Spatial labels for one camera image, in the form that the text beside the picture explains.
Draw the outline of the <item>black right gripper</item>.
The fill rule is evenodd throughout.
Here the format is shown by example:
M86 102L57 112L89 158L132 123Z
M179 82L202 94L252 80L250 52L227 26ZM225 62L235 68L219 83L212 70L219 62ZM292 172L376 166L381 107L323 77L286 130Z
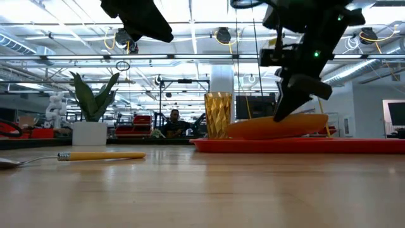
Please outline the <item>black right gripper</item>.
M284 46L280 51L262 49L259 52L260 66L282 67L275 72L281 78L277 82L279 96L273 115L275 122L281 122L311 101L310 94L329 99L332 87L317 78L326 62L333 58L333 51L346 28L347 22L343 19L317 20L306 27L300 43L291 44L289 49Z

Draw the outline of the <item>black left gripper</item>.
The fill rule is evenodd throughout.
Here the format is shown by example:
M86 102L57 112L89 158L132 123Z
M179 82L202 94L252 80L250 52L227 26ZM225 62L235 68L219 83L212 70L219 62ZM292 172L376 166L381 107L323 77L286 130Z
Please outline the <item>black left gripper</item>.
M111 18L123 18L124 29L132 39L141 37L170 43L172 29L152 0L101 0L101 7Z

